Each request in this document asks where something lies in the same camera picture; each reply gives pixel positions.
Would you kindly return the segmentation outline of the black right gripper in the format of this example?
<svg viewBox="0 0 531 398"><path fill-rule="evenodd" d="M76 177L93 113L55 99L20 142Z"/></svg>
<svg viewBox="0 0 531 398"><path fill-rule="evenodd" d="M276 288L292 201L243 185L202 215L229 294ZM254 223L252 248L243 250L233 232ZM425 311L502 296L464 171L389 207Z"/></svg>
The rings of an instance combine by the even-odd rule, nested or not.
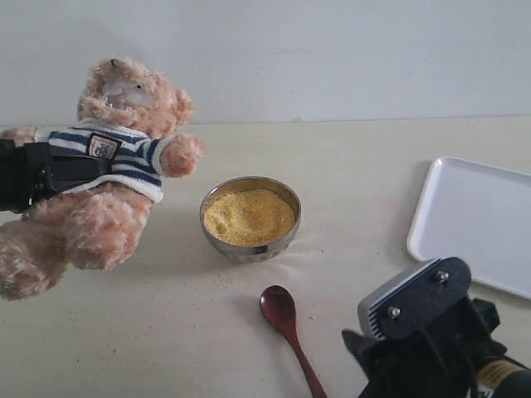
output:
<svg viewBox="0 0 531 398"><path fill-rule="evenodd" d="M507 352L491 337L499 324L494 303L474 298L402 340L351 329L342 339L368 379L361 397L491 397L479 373Z"/></svg>

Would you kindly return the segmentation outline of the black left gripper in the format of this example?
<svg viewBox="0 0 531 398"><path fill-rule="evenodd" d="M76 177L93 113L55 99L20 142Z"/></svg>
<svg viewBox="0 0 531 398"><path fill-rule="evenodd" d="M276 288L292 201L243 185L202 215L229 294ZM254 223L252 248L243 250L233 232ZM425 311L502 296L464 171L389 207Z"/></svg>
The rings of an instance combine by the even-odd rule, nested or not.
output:
<svg viewBox="0 0 531 398"><path fill-rule="evenodd" d="M48 143L17 146L1 140L1 211L20 214L34 201L49 199L111 173L111 161L53 157Z"/></svg>

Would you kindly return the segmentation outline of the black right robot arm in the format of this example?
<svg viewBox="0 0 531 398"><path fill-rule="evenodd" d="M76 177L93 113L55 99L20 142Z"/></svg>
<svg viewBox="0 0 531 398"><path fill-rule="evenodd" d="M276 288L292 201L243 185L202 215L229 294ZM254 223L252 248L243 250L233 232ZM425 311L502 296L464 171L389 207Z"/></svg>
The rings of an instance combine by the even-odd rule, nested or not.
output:
<svg viewBox="0 0 531 398"><path fill-rule="evenodd" d="M498 326L493 303L466 298L403 339L342 339L368 379L362 397L528 397L530 369L491 337Z"/></svg>

